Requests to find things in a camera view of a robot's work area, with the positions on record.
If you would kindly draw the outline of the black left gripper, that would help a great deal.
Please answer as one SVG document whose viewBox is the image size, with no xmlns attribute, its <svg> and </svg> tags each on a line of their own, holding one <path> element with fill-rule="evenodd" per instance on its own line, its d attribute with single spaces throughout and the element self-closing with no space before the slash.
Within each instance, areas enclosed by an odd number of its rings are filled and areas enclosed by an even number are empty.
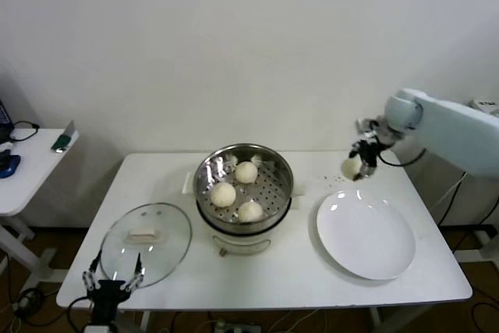
<svg viewBox="0 0 499 333">
<path fill-rule="evenodd" d="M 83 283 L 87 292 L 87 297 L 94 304 L 92 310 L 93 317 L 115 317 L 120 303 L 129 298 L 129 291 L 138 289 L 144 278 L 141 254 L 137 254 L 133 276 L 128 282 L 100 280 L 95 278 L 97 266 L 101 260 L 101 251 L 92 260 L 90 266 L 82 274 Z"/>
</svg>

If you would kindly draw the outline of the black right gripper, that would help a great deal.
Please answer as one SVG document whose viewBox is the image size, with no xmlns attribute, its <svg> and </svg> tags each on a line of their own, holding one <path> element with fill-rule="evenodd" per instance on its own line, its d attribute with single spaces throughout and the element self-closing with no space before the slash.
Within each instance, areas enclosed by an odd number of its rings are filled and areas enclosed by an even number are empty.
<svg viewBox="0 0 499 333">
<path fill-rule="evenodd" d="M 378 151 L 377 143 L 370 142 L 368 140 L 357 140 L 352 145 L 349 152 L 349 158 L 354 158 L 359 155 L 363 163 L 359 171 L 354 174 L 352 178 L 353 181 L 367 179 L 375 173 L 377 168 Z"/>
</svg>

